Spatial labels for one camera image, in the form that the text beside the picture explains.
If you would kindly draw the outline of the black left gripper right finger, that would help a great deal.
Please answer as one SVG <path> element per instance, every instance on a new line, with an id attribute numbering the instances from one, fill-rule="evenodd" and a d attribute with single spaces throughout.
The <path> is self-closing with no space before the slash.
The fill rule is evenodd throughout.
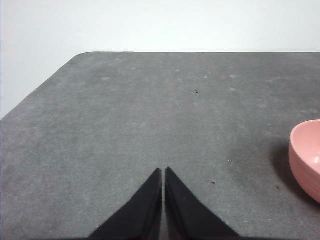
<path id="1" fill-rule="evenodd" d="M 165 208 L 169 232 L 182 240 L 229 240 L 240 237 L 202 204 L 170 167 L 165 170 Z"/>

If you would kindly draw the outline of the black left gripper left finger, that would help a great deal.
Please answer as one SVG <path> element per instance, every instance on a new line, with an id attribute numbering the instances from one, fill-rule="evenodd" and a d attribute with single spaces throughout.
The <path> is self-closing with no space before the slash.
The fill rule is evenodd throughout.
<path id="1" fill-rule="evenodd" d="M 146 240 L 161 213 L 162 172 L 156 168 L 132 198 L 88 239 Z"/>

